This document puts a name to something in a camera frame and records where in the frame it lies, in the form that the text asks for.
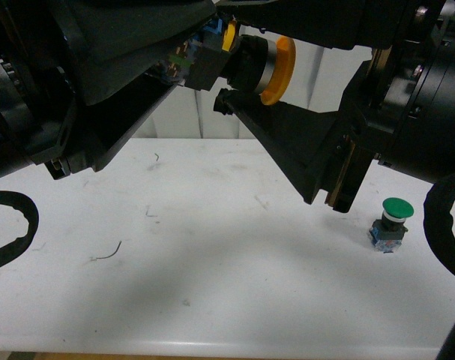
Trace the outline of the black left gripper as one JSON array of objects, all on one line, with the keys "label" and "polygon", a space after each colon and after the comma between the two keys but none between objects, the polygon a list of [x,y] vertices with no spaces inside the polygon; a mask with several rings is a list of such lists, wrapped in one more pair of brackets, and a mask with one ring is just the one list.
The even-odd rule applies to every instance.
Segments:
[{"label": "black left gripper", "polygon": [[59,159],[81,98],[86,166],[106,167],[175,89],[139,75],[215,13],[212,1],[0,1],[0,178]]}]

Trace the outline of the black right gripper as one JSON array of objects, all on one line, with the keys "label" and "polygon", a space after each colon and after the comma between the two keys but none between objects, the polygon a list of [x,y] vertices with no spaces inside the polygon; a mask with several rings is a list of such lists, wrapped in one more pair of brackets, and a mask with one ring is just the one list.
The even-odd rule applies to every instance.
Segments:
[{"label": "black right gripper", "polygon": [[433,27],[432,1],[219,1],[219,12],[246,26],[340,50],[369,47],[372,58],[350,80],[338,112],[221,89],[214,111],[236,115],[304,202],[320,190],[346,213],[371,161],[386,152],[400,122],[386,97],[396,71],[421,51]]}]

